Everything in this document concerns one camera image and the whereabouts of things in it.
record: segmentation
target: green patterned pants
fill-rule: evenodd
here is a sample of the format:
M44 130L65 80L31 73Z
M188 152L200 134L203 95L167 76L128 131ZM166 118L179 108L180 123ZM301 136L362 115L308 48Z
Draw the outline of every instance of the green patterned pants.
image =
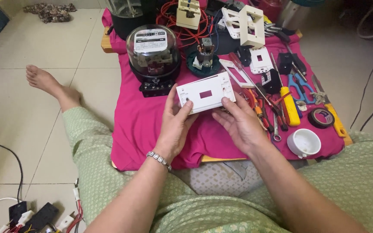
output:
M133 171L111 165L111 131L83 107L63 113L80 177L80 197L87 224L130 180ZM373 137L355 132L353 145L336 158L299 169L311 184L373 232ZM243 198L199 196L169 174L151 232L288 232L267 189Z

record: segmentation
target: yellow screwdriver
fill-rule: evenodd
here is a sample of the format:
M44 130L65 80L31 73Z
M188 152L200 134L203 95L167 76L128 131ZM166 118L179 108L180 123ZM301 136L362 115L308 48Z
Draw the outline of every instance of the yellow screwdriver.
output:
M272 61L274 63L274 68L278 72L276 61L274 60L273 53L270 53L270 54L272 56ZM285 94L289 93L290 90L289 90L288 87L283 87L283 82L281 81L280 73L278 74L278 77L280 79L280 84L281 84L280 96L284 96ZM293 101L293 97L289 94L282 100L281 103L282 103L281 105L283 107L284 116L286 117L287 124L290 125L290 126L300 125L300 118L299 118L299 115L297 114L297 109L296 109L297 107L296 107L296 105Z

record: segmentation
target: forearm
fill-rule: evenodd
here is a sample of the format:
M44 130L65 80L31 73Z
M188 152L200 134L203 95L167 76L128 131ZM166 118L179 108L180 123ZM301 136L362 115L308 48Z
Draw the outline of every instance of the forearm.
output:
M298 174L272 145L260 147L249 157L292 232L366 232Z
M149 232L168 169L148 157L119 195L89 225L86 233Z

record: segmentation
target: wrench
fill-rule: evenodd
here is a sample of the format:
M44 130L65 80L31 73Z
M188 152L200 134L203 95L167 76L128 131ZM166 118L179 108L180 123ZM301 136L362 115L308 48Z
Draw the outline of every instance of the wrench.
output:
M278 123L277 123L277 116L275 113L273 113L274 118L274 134L273 134L273 140L275 142L281 141L281 136L278 134Z

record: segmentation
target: leg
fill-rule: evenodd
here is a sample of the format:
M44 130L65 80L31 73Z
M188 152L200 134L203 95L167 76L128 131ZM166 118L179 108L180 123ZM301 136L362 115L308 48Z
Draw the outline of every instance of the leg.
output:
M306 179L346 213L373 232L373 136L354 132L353 145L336 158L299 169ZM280 223L278 211L263 186L243 197L266 208Z
M86 223L90 224L131 179L134 171L118 172L112 167L111 131L81 107L78 91L60 85L50 73L36 66L27 66L27 80L30 86L51 94L60 104L66 133L73 149L73 161L79 172L84 217ZM170 174L161 195L160 207L179 201L183 195L196 194Z

